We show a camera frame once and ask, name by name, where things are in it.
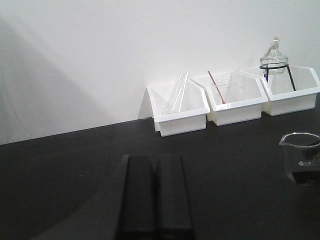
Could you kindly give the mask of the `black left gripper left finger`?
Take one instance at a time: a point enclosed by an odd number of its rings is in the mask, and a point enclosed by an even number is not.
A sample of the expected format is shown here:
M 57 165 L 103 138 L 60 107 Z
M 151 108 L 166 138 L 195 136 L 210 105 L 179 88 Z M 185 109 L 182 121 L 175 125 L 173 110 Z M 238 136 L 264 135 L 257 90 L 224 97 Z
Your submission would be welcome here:
M 156 239 L 155 176 L 147 156 L 128 157 L 119 239 Z

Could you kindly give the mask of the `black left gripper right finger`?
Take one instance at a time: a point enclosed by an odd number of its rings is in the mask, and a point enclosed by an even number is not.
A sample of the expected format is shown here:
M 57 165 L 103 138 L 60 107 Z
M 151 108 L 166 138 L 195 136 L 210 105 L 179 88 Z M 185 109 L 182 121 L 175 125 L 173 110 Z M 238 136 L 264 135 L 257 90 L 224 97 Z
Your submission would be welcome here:
M 194 228 L 190 212 L 182 157 L 161 155 L 155 168 L 156 227 L 160 240 L 193 240 Z

